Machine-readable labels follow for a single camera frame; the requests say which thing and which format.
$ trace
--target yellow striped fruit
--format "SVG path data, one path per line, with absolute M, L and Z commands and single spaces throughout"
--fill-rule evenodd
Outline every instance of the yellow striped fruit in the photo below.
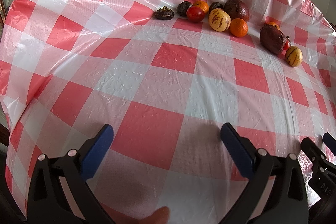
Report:
M 297 67 L 302 62 L 302 52 L 296 46 L 290 46 L 286 51 L 285 59 L 291 67 Z
M 222 9 L 213 9 L 209 14 L 209 25 L 217 32 L 224 32 L 230 27 L 230 24 L 230 16 Z

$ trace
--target table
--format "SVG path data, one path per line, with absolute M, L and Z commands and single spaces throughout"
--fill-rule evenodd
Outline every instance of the table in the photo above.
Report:
M 182 1 L 195 0 L 13 2 L 0 101 L 11 130 L 6 179 L 22 211 L 38 155 L 79 148 L 104 123 L 115 139 L 88 184 L 127 223 L 165 205 L 170 223 L 218 223 L 247 183 L 220 142 L 225 122 L 278 156 L 299 153 L 304 137 L 335 136 L 336 32 L 310 0 L 242 0 L 251 13 L 243 38 L 207 18 L 152 17 Z M 261 46 L 268 21 L 301 49 L 298 68 Z

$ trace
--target orange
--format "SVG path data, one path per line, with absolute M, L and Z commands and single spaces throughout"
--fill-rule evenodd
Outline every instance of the orange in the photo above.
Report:
M 205 14 L 209 12 L 209 5 L 205 1 L 197 0 L 196 2 L 194 2 L 193 6 L 201 8 Z
M 249 27 L 247 23 L 241 19 L 236 18 L 231 21 L 230 32 L 236 37 L 244 37 L 247 34 Z
M 278 30 L 280 30 L 279 25 L 278 25 L 277 23 L 273 22 L 273 21 L 270 21 L 270 22 L 268 22 L 268 23 L 266 23 L 266 24 L 267 24 L 267 25 L 272 25 L 272 26 L 276 27 Z

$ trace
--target cherry tomato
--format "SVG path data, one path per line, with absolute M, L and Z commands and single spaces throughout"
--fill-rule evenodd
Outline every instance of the cherry tomato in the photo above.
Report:
M 200 22 L 205 17 L 205 13 L 201 8 L 192 6 L 187 10 L 187 17 L 192 22 Z
M 284 45 L 284 47 L 282 48 L 284 51 L 288 50 L 288 48 L 290 47 L 289 41 L 288 39 L 286 40 L 286 44 Z

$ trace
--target silver screw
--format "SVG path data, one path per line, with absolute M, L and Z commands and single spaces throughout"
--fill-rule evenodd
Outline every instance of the silver screw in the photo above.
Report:
M 296 155 L 294 153 L 290 153 L 289 154 L 289 157 L 292 159 L 292 160 L 296 160 Z
M 77 150 L 76 149 L 71 149 L 69 152 L 68 152 L 68 156 L 69 157 L 73 157 L 77 154 Z
M 45 154 L 41 154 L 38 157 L 39 161 L 43 161 L 45 159 Z
M 263 148 L 259 148 L 258 149 L 258 154 L 261 156 L 266 156 L 267 155 L 267 151 Z

